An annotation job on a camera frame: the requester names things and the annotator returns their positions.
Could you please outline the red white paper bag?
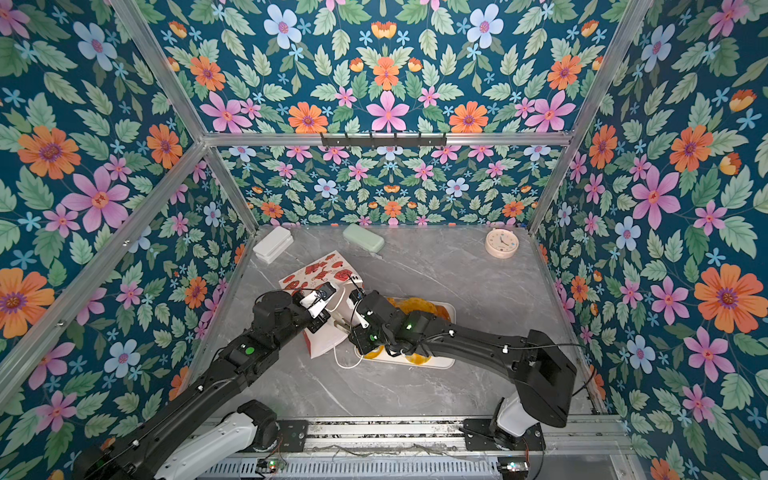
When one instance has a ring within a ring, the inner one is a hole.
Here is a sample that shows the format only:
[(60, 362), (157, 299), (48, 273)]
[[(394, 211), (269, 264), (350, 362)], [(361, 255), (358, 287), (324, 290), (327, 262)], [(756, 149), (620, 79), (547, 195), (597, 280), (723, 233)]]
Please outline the red white paper bag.
[(280, 281), (283, 290), (300, 297), (313, 323), (304, 330), (309, 356), (316, 359), (343, 343), (360, 322), (354, 313), (363, 296), (362, 278), (337, 251), (311, 262)]

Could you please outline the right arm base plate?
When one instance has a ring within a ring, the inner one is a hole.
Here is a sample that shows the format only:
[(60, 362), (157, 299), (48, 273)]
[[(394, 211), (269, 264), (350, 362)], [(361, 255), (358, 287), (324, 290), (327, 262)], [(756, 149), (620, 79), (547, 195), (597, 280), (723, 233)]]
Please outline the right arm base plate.
[(546, 442), (541, 425), (530, 427), (523, 436), (517, 437), (494, 429), (491, 418), (466, 418), (459, 426), (468, 451), (543, 452)]

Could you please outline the large orange fake donut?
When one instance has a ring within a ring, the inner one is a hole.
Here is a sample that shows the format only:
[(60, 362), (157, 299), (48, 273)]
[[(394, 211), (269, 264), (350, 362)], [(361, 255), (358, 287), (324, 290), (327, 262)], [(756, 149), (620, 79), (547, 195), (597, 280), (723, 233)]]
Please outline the large orange fake donut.
[(436, 315), (445, 320), (450, 320), (451, 316), (449, 311), (442, 305), (438, 305), (434, 302), (419, 298), (410, 297), (405, 299), (395, 299), (394, 305), (399, 308), (404, 314), (410, 314), (415, 311), (421, 311)]

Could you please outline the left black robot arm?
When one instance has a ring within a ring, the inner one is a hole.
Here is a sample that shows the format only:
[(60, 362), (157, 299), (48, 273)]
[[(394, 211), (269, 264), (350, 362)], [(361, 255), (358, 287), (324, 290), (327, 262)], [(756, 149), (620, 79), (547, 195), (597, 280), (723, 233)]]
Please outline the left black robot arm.
[(263, 375), (280, 350), (305, 329), (317, 331), (331, 317), (336, 285), (295, 292), (270, 291), (253, 305), (248, 329), (221, 348), (210, 366), (148, 421), (106, 447), (82, 452), (76, 479), (194, 479), (229, 455), (277, 439), (276, 415), (251, 400), (199, 437), (194, 432), (220, 407)]

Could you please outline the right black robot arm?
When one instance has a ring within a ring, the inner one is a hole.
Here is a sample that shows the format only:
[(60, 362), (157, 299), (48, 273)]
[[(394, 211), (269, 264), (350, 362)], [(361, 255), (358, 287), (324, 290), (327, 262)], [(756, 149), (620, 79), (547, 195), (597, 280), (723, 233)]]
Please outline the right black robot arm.
[(359, 353), (382, 347), (393, 356), (449, 358), (509, 380), (515, 392), (499, 402), (490, 421), (495, 440), (520, 438), (537, 424), (567, 425), (577, 369), (546, 333), (494, 335), (423, 310), (405, 313), (377, 291), (351, 299), (348, 339)]

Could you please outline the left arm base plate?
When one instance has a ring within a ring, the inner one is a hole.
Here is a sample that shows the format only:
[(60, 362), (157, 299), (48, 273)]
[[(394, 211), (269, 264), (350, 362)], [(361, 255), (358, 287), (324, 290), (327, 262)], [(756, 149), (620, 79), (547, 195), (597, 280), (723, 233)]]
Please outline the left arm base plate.
[(307, 420), (278, 420), (275, 452), (301, 453), (305, 449), (310, 423)]

